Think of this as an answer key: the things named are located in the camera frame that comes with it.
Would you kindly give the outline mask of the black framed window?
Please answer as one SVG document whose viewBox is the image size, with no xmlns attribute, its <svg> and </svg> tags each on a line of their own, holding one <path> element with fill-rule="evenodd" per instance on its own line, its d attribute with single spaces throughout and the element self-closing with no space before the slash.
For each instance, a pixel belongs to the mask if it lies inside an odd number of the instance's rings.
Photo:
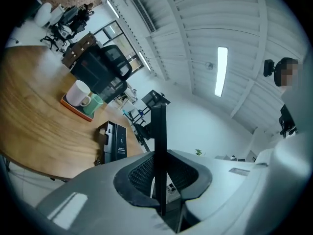
<svg viewBox="0 0 313 235">
<path fill-rule="evenodd" d="M 144 67 L 131 42 L 128 40 L 127 36 L 124 34 L 123 30 L 116 21 L 113 21 L 98 30 L 94 36 L 100 47 L 110 45 L 118 46 L 132 66 L 133 72 L 136 72 Z"/>
</svg>

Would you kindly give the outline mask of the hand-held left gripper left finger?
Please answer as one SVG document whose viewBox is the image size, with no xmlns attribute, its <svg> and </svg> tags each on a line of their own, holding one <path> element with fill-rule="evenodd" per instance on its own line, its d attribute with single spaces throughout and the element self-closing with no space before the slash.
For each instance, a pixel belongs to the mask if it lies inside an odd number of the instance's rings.
<svg viewBox="0 0 313 235">
<path fill-rule="evenodd" d="M 143 208 L 159 208 L 159 202 L 151 198 L 152 181 L 155 177 L 154 153 L 120 169 L 113 180 L 118 194 L 129 204 Z"/>
</svg>

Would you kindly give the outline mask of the long white ceiling light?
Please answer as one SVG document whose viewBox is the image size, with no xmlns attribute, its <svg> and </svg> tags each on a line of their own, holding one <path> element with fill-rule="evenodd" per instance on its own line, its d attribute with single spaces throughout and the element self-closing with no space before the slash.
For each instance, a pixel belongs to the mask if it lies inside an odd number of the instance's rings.
<svg viewBox="0 0 313 235">
<path fill-rule="evenodd" d="M 223 93 L 227 63 L 228 63 L 228 48 L 218 47 L 217 78 L 215 86 L 215 96 L 218 97 L 221 97 Z"/>
<path fill-rule="evenodd" d="M 116 11 L 115 7 L 112 5 L 112 3 L 111 3 L 109 0 L 107 0 L 106 3 L 107 3 L 107 5 L 110 7 L 110 9 L 113 11 L 113 13 L 115 14 L 115 16 L 119 19 L 119 14 L 118 14 L 118 12 Z"/>
<path fill-rule="evenodd" d="M 151 71 L 152 69 L 151 69 L 150 65 L 148 64 L 148 62 L 146 61 L 144 55 L 141 53 L 141 51 L 139 51 L 138 54 L 139 54 L 141 60 L 143 61 L 144 65 L 147 67 L 147 69 L 149 71 Z"/>
</svg>

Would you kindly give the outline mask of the green hexagonal cup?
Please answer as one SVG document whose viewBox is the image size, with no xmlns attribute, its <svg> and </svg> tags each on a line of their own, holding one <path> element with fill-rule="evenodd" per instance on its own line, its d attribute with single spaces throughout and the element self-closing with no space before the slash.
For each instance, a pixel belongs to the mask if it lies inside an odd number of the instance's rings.
<svg viewBox="0 0 313 235">
<path fill-rule="evenodd" d="M 97 94 L 92 94 L 90 97 L 90 103 L 83 108 L 83 111 L 86 115 L 91 115 L 102 105 L 102 98 Z"/>
</svg>

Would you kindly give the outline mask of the black mesh-back office chair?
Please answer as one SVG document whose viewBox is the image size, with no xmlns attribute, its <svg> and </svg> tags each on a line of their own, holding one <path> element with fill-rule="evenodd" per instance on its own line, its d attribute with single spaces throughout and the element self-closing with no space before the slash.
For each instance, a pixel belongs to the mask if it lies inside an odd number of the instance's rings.
<svg viewBox="0 0 313 235">
<path fill-rule="evenodd" d="M 89 47 L 71 69 L 71 73 L 88 85 L 91 92 L 110 103 L 124 93 L 132 67 L 117 45 Z"/>
</svg>

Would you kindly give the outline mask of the person's white shirt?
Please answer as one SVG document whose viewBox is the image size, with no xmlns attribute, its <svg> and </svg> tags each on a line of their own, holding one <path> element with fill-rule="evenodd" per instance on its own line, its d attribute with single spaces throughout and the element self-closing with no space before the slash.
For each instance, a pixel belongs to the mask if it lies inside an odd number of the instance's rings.
<svg viewBox="0 0 313 235">
<path fill-rule="evenodd" d="M 286 88 L 282 94 L 299 134 L 313 138 L 313 94 L 305 88 Z"/>
</svg>

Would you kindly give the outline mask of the ceiling air vent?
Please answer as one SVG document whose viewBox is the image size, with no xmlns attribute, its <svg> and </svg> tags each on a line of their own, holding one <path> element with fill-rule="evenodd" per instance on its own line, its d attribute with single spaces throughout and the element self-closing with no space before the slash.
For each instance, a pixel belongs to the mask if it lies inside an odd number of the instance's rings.
<svg viewBox="0 0 313 235">
<path fill-rule="evenodd" d="M 140 0 L 132 0 L 132 3 L 134 4 L 135 8 L 137 9 L 138 13 L 140 14 L 142 20 L 146 24 L 148 30 L 150 33 L 154 33 L 156 31 L 156 28 L 147 13 L 146 9 L 144 8 L 143 4 Z"/>
</svg>

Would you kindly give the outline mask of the brown drawer cabinet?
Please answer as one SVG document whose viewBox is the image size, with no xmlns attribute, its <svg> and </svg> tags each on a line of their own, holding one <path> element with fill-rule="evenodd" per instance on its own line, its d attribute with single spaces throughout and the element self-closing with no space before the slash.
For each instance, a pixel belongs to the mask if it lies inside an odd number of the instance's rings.
<svg viewBox="0 0 313 235">
<path fill-rule="evenodd" d="M 96 37 L 89 32 L 79 41 L 70 44 L 66 51 L 63 53 L 62 63 L 71 69 L 78 61 L 80 56 L 91 46 L 96 45 Z"/>
</svg>

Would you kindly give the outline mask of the white bean-shaped stool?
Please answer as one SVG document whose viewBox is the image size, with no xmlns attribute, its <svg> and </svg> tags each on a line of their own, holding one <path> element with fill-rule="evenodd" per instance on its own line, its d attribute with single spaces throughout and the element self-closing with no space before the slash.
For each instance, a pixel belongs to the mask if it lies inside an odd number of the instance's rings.
<svg viewBox="0 0 313 235">
<path fill-rule="evenodd" d="M 37 26 L 45 26 L 51 18 L 52 5 L 49 2 L 44 3 L 37 11 L 34 22 Z"/>
</svg>

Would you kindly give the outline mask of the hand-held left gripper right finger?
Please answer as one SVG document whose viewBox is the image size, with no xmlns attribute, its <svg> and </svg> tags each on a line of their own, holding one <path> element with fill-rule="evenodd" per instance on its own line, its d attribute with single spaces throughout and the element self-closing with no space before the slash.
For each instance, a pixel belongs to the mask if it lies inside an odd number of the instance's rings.
<svg viewBox="0 0 313 235">
<path fill-rule="evenodd" d="M 212 183 L 211 171 L 174 150 L 167 150 L 167 173 L 178 190 L 181 200 L 199 198 Z"/>
</svg>

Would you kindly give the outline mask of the black box device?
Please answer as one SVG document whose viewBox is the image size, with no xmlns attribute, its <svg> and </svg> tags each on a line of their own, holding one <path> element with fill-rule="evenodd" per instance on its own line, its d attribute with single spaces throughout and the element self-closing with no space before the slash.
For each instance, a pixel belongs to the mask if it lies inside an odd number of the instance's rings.
<svg viewBox="0 0 313 235">
<path fill-rule="evenodd" d="M 115 162 L 127 157 L 127 129 L 107 121 L 98 127 L 100 138 L 100 164 Z"/>
</svg>

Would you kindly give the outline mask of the black high-back office chair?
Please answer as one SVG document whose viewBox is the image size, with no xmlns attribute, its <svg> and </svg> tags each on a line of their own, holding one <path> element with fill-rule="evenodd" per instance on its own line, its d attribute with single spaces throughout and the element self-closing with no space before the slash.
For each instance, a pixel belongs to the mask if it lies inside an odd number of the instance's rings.
<svg viewBox="0 0 313 235">
<path fill-rule="evenodd" d="M 152 138 L 151 135 L 151 124 L 148 123 L 145 126 L 142 126 L 141 124 L 135 123 L 134 128 L 136 130 L 136 137 L 138 139 L 138 142 L 141 145 L 144 145 L 145 140 L 149 140 Z"/>
</svg>

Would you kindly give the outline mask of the black television screen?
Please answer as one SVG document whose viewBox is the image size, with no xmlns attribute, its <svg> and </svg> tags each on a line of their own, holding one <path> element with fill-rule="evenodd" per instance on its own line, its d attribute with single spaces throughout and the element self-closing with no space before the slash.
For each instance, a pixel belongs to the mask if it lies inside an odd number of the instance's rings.
<svg viewBox="0 0 313 235">
<path fill-rule="evenodd" d="M 171 103 L 165 98 L 165 95 L 163 93 L 159 94 L 155 90 L 151 90 L 141 100 L 149 109 L 162 103 L 166 105 L 169 105 Z"/>
</svg>

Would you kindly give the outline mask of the white mug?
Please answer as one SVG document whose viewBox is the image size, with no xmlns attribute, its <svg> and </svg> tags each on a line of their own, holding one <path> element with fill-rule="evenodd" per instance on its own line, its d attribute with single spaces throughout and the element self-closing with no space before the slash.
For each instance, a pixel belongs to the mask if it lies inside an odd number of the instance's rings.
<svg viewBox="0 0 313 235">
<path fill-rule="evenodd" d="M 89 96 L 90 92 L 91 90 L 86 83 L 81 80 L 76 80 L 66 93 L 66 100 L 74 107 L 85 107 L 91 102 L 91 97 Z"/>
</svg>

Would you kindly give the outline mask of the black and white office chair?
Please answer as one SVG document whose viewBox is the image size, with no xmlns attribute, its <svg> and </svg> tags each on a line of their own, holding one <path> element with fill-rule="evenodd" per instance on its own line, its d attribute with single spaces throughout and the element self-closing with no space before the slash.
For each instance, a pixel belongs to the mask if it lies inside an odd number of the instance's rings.
<svg viewBox="0 0 313 235">
<path fill-rule="evenodd" d="M 50 49 L 56 47 L 56 51 L 64 52 L 63 48 L 58 47 L 58 43 L 62 42 L 62 47 L 65 46 L 67 41 L 72 40 L 76 34 L 85 30 L 87 25 L 86 21 L 76 21 L 75 18 L 78 14 L 78 7 L 74 6 L 67 10 L 59 19 L 57 23 L 50 27 L 50 35 L 40 39 L 40 42 L 50 42 Z"/>
</svg>

